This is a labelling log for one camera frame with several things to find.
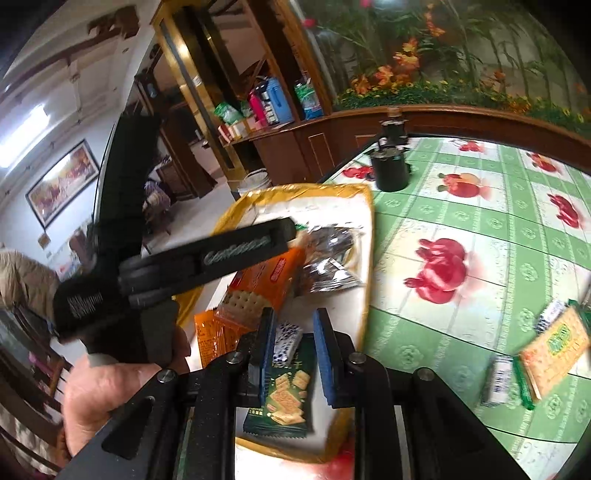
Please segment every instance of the fluorescent light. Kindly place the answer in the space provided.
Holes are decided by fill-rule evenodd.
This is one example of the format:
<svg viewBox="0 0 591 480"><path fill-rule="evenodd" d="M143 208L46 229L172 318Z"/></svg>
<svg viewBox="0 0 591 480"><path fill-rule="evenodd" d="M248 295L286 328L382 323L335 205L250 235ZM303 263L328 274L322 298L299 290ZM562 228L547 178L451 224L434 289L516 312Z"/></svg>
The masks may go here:
<svg viewBox="0 0 591 480"><path fill-rule="evenodd" d="M8 168L21 160L23 153L33 144L39 142L40 135L49 124L43 105L31 110L23 123L0 144L0 167Z"/></svg>

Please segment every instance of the beige jacket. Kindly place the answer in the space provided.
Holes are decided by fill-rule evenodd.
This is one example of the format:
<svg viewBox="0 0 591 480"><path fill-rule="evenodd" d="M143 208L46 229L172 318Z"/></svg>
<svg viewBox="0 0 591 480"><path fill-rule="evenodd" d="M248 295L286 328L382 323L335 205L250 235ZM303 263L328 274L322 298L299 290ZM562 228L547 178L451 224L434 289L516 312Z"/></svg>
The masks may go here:
<svg viewBox="0 0 591 480"><path fill-rule="evenodd" d="M16 250L0 250L0 302L7 308L23 304L53 320L53 296L60 280L57 274Z"/></svg>

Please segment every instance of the black cup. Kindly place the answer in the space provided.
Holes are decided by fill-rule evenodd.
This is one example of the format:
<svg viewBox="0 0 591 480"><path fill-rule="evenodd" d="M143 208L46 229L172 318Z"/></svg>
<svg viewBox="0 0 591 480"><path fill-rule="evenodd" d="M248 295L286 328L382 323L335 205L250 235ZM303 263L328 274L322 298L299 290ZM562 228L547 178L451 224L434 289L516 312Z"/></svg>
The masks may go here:
<svg viewBox="0 0 591 480"><path fill-rule="evenodd" d="M397 147L386 146L369 154L374 168L375 183L383 192L398 192L408 186L410 169L404 153Z"/></svg>

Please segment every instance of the orange biscuit package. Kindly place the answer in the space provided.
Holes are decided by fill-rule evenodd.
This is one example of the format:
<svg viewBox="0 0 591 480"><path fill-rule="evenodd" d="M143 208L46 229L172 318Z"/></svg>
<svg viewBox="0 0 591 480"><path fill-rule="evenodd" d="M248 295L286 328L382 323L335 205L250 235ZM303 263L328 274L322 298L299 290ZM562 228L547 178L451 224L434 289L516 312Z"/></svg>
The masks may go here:
<svg viewBox="0 0 591 480"><path fill-rule="evenodd" d="M195 315L195 331L203 368L218 356L235 350L238 340L247 332L244 328L224 325L215 317L215 310Z"/></svg>
<svg viewBox="0 0 591 480"><path fill-rule="evenodd" d="M279 312L303 262L304 250L294 247L237 272L217 308L216 318L229 325L256 330L263 308L272 307Z"/></svg>

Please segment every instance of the white bucket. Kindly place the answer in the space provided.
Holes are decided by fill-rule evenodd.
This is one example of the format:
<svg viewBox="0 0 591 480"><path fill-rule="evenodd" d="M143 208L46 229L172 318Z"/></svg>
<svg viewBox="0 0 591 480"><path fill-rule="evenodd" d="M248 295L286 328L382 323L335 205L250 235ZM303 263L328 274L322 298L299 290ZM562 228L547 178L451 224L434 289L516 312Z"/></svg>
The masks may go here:
<svg viewBox="0 0 591 480"><path fill-rule="evenodd" d="M262 190L271 187L271 179L265 168L250 172L238 186L238 193L243 197L251 190Z"/></svg>

